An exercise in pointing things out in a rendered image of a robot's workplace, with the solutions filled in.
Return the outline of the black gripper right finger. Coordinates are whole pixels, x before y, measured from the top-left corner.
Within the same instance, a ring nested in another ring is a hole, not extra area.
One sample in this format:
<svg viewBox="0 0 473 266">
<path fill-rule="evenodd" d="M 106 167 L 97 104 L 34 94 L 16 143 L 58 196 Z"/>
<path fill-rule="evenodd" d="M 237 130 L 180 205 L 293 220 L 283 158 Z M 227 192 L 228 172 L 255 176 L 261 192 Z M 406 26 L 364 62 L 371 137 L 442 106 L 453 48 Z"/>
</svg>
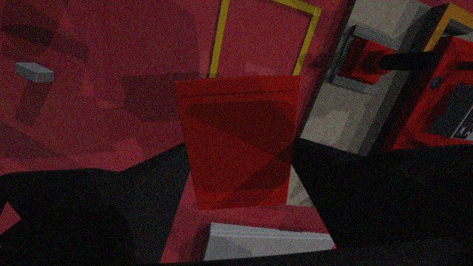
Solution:
<svg viewBox="0 0 473 266">
<path fill-rule="evenodd" d="M 292 166 L 334 244 L 370 245 L 404 178 L 473 171 L 473 145 L 394 149 L 365 157 L 295 136 Z"/>
</svg>

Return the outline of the beige flat base plate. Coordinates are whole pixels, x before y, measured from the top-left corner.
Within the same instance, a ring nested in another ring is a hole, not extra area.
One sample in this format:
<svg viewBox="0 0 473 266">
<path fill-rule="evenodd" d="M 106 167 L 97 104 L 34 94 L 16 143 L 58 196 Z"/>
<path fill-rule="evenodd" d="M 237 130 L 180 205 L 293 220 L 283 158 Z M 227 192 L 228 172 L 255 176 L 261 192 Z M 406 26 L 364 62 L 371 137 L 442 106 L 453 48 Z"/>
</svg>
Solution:
<svg viewBox="0 0 473 266">
<path fill-rule="evenodd" d="M 353 39 L 400 54 L 432 51 L 444 36 L 473 42 L 473 14 L 451 2 L 353 0 L 298 137 L 367 157 L 411 71 L 391 70 L 370 85 L 338 76 Z M 315 208 L 292 165 L 283 205 Z"/>
</svg>

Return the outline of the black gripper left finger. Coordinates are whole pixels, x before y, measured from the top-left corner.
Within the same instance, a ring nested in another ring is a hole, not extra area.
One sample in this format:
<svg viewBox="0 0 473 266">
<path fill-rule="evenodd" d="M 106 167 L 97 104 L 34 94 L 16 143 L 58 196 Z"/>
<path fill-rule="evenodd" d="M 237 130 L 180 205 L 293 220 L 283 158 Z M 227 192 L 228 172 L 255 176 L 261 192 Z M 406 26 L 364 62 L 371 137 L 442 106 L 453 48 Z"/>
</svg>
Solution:
<svg viewBox="0 0 473 266">
<path fill-rule="evenodd" d="M 160 263 L 190 172 L 185 142 L 121 172 L 102 168 L 10 172 L 0 191 L 21 217 L 101 217 L 129 265 Z"/>
</svg>

